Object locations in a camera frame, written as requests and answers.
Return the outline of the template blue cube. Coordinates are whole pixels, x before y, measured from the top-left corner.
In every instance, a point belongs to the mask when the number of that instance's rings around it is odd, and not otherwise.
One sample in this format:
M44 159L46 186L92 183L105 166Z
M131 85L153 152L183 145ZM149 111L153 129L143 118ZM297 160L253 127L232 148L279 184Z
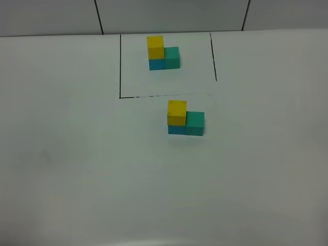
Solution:
M149 70L164 70L165 60L164 59L150 59L149 60Z

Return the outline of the template green cube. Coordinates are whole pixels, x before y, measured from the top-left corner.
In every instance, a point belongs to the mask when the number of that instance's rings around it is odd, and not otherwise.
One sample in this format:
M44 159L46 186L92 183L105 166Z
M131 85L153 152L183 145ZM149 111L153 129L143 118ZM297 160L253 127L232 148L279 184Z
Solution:
M180 68L180 53L178 47L165 47L165 69Z

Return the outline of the template yellow cube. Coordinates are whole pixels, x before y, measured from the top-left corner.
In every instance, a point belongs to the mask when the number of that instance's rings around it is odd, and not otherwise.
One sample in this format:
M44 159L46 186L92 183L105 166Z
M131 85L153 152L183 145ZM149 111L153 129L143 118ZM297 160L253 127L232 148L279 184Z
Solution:
M165 49L163 43L163 36L148 36L147 48L149 59L164 59Z

